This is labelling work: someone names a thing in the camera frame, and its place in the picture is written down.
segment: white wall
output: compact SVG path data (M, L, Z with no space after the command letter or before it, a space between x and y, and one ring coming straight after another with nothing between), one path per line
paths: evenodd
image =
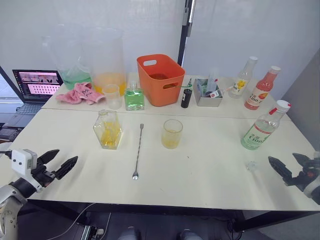
M319 0L197 0L183 68L208 75L217 66L231 77L257 56L257 79L282 68L271 92L280 99L319 47Z
M42 50L41 36L58 23L78 23L124 31L127 72L137 72L136 58L163 53L178 59L184 0L2 0L0 66L54 70Z

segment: orange basket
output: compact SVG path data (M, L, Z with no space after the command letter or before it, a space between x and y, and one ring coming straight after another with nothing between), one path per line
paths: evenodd
M164 54L140 56L136 61L140 86L149 102L156 107L174 104L179 97L185 70Z

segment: measuring jug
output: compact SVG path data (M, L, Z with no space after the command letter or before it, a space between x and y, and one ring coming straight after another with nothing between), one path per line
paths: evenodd
M76 24L58 24L50 36L42 38L42 46L69 90L76 83L91 82L89 69L82 57L80 31L81 27Z
M120 95L126 88L122 31L107 27L87 27L83 31L83 56L94 88L102 93L110 84L118 85Z

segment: pink cloth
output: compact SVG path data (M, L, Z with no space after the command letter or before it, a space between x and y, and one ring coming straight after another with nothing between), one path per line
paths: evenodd
M55 98L69 104L79 104L82 99L85 99L86 103L91 105L104 97L103 94L92 90L90 82L82 82L76 83L71 91L68 91L66 94L59 94Z

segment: glass bottle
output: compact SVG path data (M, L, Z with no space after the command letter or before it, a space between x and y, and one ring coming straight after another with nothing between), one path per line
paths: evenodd
M144 91L141 88L137 88L136 81L131 81L129 84L129 88L125 90L124 101L126 110L145 109Z
M251 96L244 103L244 106L247 109L256 110L259 108L261 102L268 96L269 92L274 87L274 80L280 71L280 67L271 66L264 78L258 81Z
M93 125L93 130L104 149L118 148L121 138L121 126L116 111L101 110Z
M248 83L252 79L253 70L257 61L258 58L256 56L249 57L249 60L246 62L243 70L238 73L237 78L233 83L233 87L228 92L231 98L239 99L242 96Z
M275 106L255 121L253 126L241 139L246 149L255 150L279 127L280 119L288 112L291 104L284 100L276 101Z

